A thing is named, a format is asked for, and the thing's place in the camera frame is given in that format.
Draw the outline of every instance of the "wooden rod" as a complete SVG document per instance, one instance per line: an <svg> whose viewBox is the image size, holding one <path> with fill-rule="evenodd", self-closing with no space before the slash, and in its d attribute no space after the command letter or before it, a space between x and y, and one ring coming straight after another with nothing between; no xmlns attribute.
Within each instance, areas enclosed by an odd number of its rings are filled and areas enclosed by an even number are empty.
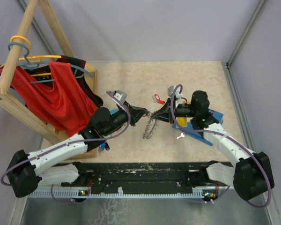
<svg viewBox="0 0 281 225"><path fill-rule="evenodd" d="M61 47L62 52L66 56L74 57L73 50L69 44L69 41L56 17L56 14L52 8L49 0L40 0L38 3L43 15L49 24L58 44Z"/></svg>
<svg viewBox="0 0 281 225"><path fill-rule="evenodd" d="M0 89L0 106L53 144L61 138L7 90Z"/></svg>
<svg viewBox="0 0 281 225"><path fill-rule="evenodd" d="M30 0L27 8L25 10L24 16L22 18L20 27L18 29L17 35L26 37L27 33L29 31L32 19L33 19L33 15L34 12L37 8L37 4L38 4L39 0ZM19 42L24 44L24 40L16 38L14 40L15 42ZM19 61L21 52L22 52L22 48L19 45L13 45L11 47L11 50L8 54L8 57L6 59L5 62L5 66L2 70L2 73L0 75L0 88L8 90L10 87L10 84L13 80L14 77L14 73L15 73L15 68L17 66L17 63Z"/></svg>

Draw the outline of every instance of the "yellow clothes hanger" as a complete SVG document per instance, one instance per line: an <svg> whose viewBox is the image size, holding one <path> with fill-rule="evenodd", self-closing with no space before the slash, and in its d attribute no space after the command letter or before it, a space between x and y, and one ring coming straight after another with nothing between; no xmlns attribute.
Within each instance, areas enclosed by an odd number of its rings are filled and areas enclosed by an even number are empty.
<svg viewBox="0 0 281 225"><path fill-rule="evenodd" d="M25 37L22 37L22 36L19 36L19 35L14 35L11 37L10 39L10 42L13 42L13 40L15 38L20 38L20 39L23 39L25 40L27 43L28 43L28 49L30 49L32 47L32 43ZM27 57L28 59L38 59L38 60L34 60L34 61L31 61L31 63L35 63L35 62L40 62L42 61L43 58L56 58L56 59L61 59L61 55L35 55L33 56L31 53L30 53L30 56ZM94 68L88 64L88 63L85 63L85 65L90 68L91 71L94 71ZM51 75L51 73L42 73L42 74L34 74L34 75L31 75L31 76L47 76L47 75Z"/></svg>

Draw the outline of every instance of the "red tool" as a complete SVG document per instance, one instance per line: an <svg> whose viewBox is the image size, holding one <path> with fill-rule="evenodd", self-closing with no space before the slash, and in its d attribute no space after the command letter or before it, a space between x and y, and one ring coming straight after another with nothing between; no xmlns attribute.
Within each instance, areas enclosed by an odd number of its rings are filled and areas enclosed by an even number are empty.
<svg viewBox="0 0 281 225"><path fill-rule="evenodd" d="M155 94L154 97L155 97L157 103L162 104L162 105L165 104L165 101L160 100L160 98L157 94Z"/></svg>

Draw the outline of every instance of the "beige tabletop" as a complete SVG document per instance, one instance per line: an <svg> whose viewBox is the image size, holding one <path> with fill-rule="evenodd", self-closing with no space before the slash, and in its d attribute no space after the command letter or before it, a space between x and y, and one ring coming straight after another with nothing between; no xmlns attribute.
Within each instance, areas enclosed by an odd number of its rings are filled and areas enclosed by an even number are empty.
<svg viewBox="0 0 281 225"><path fill-rule="evenodd" d="M194 91L206 91L210 109L224 114L223 127L243 143L220 61L92 63L92 66L99 71L98 95L108 109L114 109L116 105L105 93L107 90L122 90L128 94L126 101L131 105L145 107L153 112L162 105L154 103L151 96L158 94L166 100L168 87L180 83L183 85L184 97L189 100ZM144 140L142 134L147 121L148 117L142 118L135 127L129 127L120 137L109 140L109 151L97 153L96 158L79 161L227 161L214 146L210 147L190 136L177 139L181 131L173 129L169 123L160 121L152 138Z"/></svg>

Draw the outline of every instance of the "gray floor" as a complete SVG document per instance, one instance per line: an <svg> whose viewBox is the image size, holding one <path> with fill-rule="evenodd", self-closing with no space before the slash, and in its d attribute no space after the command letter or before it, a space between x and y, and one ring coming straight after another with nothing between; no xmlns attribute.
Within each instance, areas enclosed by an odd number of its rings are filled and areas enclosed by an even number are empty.
<svg viewBox="0 0 281 225"><path fill-rule="evenodd" d="M263 204L261 198L253 201ZM28 199L21 225L269 225L267 211L255 209L229 191L214 205L183 199L88 199L62 205Z"/></svg>

